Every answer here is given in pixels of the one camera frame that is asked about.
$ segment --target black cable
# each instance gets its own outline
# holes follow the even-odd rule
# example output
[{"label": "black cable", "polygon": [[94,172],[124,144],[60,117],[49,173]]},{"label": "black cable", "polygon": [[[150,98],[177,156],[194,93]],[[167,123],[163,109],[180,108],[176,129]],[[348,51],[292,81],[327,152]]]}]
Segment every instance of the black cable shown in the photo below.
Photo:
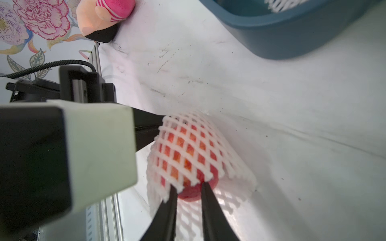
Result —
[{"label": "black cable", "polygon": [[56,67],[56,66],[60,66],[60,65],[68,65],[68,64],[85,65],[85,66],[90,67],[93,72],[96,72],[95,67],[89,62],[86,62],[83,60],[77,60],[77,59],[66,59],[66,60],[59,60],[59,61],[45,63],[45,64],[38,65],[35,67],[24,69],[24,70],[16,72],[16,73],[6,74],[3,77],[15,79],[15,78],[19,78],[19,77],[22,77],[24,75],[27,75],[27,74],[32,74],[32,73],[38,72],[38,71],[43,70],[43,69],[48,69],[48,68],[52,68],[52,67]]}]

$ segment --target basket rim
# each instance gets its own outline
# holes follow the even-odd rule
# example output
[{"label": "basket rim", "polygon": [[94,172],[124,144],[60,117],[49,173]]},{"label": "basket rim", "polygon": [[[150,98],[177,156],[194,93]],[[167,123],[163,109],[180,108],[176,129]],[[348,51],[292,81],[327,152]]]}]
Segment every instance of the basket rim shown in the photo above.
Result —
[{"label": "basket rim", "polygon": [[309,0],[283,12],[270,13],[254,17],[239,16],[230,13],[225,8],[221,7],[217,2],[215,2],[215,0],[199,1],[221,22],[230,27],[242,29],[251,27],[265,27],[269,25],[281,24],[290,20],[295,20],[337,0]]}]

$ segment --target leaf pattern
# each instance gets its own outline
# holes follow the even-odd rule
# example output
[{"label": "leaf pattern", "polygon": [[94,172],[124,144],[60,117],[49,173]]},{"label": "leaf pattern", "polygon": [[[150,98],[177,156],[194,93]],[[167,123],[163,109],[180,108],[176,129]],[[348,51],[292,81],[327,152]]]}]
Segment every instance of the leaf pattern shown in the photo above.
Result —
[{"label": "leaf pattern", "polygon": [[28,46],[28,48],[29,48],[29,50],[31,50],[31,52],[33,52],[33,53],[37,53],[37,52],[39,52],[36,48],[35,48],[35,46],[34,46],[34,42],[32,41],[32,39],[28,42],[28,44],[27,44],[27,46]]},{"label": "leaf pattern", "polygon": [[35,67],[43,64],[45,59],[46,57],[44,56],[42,49],[40,49],[39,52],[32,55],[32,57],[29,59],[29,64],[31,65],[31,67]]},{"label": "leaf pattern", "polygon": [[75,40],[78,40],[78,39],[84,39],[84,40],[92,41],[91,39],[88,39],[88,38],[86,38],[85,36],[83,36],[81,34],[71,35],[70,37],[68,37],[67,39],[64,39],[63,41],[72,42],[72,41],[75,41]]},{"label": "leaf pattern", "polygon": [[82,55],[82,57],[85,58],[86,60],[88,60],[88,57],[90,56],[90,53],[91,53],[91,51],[89,51],[89,50],[84,50],[84,49],[80,49],[78,52],[79,52],[80,55]]},{"label": "leaf pattern", "polygon": [[49,49],[51,49],[52,46],[58,43],[62,43],[63,40],[67,39],[70,36],[71,36],[71,29],[63,37],[57,37],[56,39],[53,39],[53,40],[47,40],[47,46]]},{"label": "leaf pattern", "polygon": [[38,78],[44,78],[50,70],[52,70],[52,69],[43,69],[43,70],[40,70],[40,71],[38,71],[38,72],[36,73],[36,77],[38,77]]},{"label": "leaf pattern", "polygon": [[[11,69],[14,71],[14,72],[19,72],[19,71],[22,71],[22,70],[25,70],[21,65],[19,65],[18,63],[16,63],[11,57],[9,57],[9,55],[7,55],[7,61],[8,61],[8,64],[9,64],[9,67],[11,67]],[[23,76],[29,80],[31,80],[31,75],[28,74],[28,75],[25,75]]]},{"label": "leaf pattern", "polygon": [[5,49],[5,50],[0,50],[0,54],[17,54],[20,53],[23,50],[24,46],[21,45],[12,45],[11,48]]}]

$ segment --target white table surface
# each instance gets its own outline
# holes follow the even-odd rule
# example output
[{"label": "white table surface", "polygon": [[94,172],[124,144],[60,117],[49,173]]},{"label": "white table surface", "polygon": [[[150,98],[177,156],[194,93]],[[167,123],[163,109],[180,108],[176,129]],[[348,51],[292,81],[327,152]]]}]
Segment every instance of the white table surface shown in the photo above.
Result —
[{"label": "white table surface", "polygon": [[[140,0],[100,46],[122,104],[200,110],[256,174],[258,191],[227,216],[242,241],[386,239],[386,1],[323,47],[262,59],[198,0]],[[151,218],[146,155],[120,193],[124,238]]]}]

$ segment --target floral wallpaper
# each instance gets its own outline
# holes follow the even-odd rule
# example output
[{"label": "floral wallpaper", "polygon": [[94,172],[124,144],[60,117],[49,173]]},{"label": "floral wallpaper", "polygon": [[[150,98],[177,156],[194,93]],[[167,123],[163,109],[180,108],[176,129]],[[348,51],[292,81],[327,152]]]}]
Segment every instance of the floral wallpaper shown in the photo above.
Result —
[{"label": "floral wallpaper", "polygon": [[[9,74],[61,59],[88,59],[94,42],[80,34],[80,0],[0,1],[0,72]],[[57,81],[58,72],[35,77]]]}]

